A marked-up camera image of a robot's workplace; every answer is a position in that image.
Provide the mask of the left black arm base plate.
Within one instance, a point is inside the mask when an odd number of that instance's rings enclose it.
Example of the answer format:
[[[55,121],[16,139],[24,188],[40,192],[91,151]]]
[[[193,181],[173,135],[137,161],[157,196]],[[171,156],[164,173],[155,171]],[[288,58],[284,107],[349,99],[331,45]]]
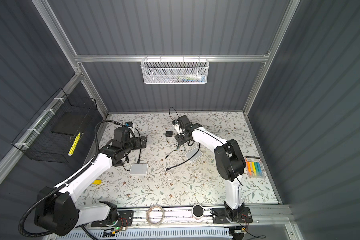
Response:
[[[92,228],[116,228],[118,231],[132,226],[134,219],[134,211],[118,211],[118,216],[115,220],[95,221],[91,223]]]

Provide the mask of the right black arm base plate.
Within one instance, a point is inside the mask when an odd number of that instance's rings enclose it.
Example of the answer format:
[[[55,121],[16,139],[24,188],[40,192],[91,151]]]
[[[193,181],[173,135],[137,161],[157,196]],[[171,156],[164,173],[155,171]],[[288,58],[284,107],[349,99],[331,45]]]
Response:
[[[210,210],[214,224],[251,224],[253,217],[250,208],[243,207],[231,211],[229,208],[213,208]]]

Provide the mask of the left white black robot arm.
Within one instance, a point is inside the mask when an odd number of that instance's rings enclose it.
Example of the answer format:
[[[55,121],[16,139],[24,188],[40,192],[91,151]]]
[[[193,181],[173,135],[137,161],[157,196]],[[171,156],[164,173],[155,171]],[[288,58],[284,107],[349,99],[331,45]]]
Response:
[[[97,147],[94,157],[73,175],[53,188],[45,187],[38,193],[37,201],[20,218],[18,231],[28,238],[50,234],[65,236],[73,229],[92,222],[104,222],[110,228],[127,226],[127,219],[120,217],[118,207],[108,201],[100,201],[89,207],[77,207],[79,196],[100,175],[111,167],[119,167],[133,150],[147,147],[147,137],[135,135],[132,122],[118,125],[114,138],[103,147]]]

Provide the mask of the white network switch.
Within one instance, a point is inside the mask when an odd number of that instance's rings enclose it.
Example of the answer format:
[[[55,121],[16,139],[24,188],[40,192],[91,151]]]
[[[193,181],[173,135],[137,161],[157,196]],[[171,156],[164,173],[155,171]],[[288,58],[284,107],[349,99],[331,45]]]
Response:
[[[196,161],[197,159],[201,158],[203,156],[203,153],[199,148],[194,148],[191,151],[186,153],[186,159],[192,163]]]
[[[149,165],[147,163],[142,164],[131,164],[130,175],[140,176],[148,174]]]

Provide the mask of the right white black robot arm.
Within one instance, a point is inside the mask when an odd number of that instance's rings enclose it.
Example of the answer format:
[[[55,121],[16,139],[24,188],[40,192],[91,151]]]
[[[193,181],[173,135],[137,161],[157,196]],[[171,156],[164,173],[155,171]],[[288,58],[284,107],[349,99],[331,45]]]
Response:
[[[194,141],[214,153],[218,173],[225,180],[225,216],[230,222],[237,221],[245,207],[240,196],[240,178],[246,168],[246,161],[238,142],[234,139],[225,140],[210,133],[202,125],[193,124],[186,115],[173,120],[172,124],[177,132],[175,139],[180,146]]]

